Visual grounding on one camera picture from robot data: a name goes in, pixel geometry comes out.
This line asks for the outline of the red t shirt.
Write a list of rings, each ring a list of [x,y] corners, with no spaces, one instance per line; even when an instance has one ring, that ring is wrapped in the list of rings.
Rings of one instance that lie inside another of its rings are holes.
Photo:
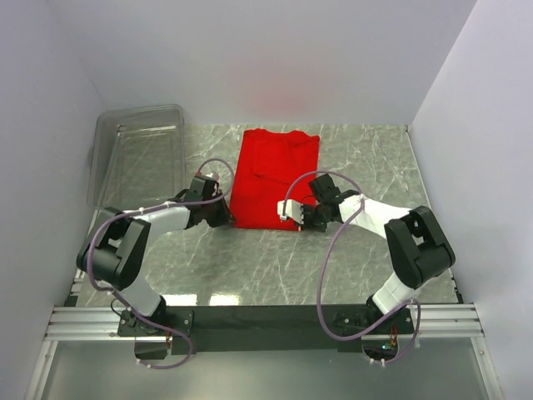
[[[280,220],[277,203],[298,177],[317,170],[319,148],[320,138],[303,131],[246,130],[230,198],[234,226],[295,231],[293,222]]]

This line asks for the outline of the clear plastic bin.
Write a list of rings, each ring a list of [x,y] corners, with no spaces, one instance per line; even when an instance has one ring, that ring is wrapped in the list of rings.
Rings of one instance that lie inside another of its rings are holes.
[[[183,110],[176,104],[112,110],[95,128],[87,203],[150,207],[186,184]]]

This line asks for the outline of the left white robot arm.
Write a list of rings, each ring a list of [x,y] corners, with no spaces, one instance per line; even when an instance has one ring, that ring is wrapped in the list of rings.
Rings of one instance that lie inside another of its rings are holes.
[[[82,245],[76,264],[86,272],[87,262],[91,260],[93,278],[109,285],[136,309],[138,327],[146,334],[155,335],[170,323],[166,301],[141,273],[146,249],[166,233],[187,230],[202,222],[218,228],[231,221],[218,178],[198,173],[189,188],[155,212],[133,216],[114,207],[104,209]],[[90,258],[91,243],[95,246]]]

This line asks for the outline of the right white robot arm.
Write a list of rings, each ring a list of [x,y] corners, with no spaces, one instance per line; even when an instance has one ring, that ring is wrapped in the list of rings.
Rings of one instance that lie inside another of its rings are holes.
[[[413,209],[373,200],[357,189],[341,191],[324,173],[309,182],[313,204],[287,198],[277,204],[281,219],[291,219],[302,230],[323,232],[338,222],[355,226],[386,240],[392,273],[367,300],[366,325],[385,332],[394,322],[394,308],[412,299],[428,281],[456,262],[456,255],[427,206]]]

